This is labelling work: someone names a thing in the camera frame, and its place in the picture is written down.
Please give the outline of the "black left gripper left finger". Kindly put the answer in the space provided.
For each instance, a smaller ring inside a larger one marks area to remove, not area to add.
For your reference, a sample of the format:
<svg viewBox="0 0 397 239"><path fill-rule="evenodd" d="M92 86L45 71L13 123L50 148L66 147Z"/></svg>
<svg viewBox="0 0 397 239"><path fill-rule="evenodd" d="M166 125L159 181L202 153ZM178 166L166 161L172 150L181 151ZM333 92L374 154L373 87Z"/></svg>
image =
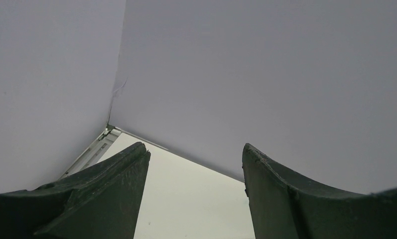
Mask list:
<svg viewBox="0 0 397 239"><path fill-rule="evenodd" d="M0 239L132 239L151 153L136 142L35 190L0 194Z"/></svg>

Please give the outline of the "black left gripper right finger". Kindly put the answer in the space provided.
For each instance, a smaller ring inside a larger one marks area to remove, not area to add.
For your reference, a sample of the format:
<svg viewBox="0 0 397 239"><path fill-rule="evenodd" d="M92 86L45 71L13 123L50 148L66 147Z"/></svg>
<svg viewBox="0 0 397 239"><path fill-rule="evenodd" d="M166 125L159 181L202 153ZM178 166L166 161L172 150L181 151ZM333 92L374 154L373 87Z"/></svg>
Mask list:
<svg viewBox="0 0 397 239"><path fill-rule="evenodd" d="M371 194L337 189L249 143L242 168L258 239L397 239L397 188Z"/></svg>

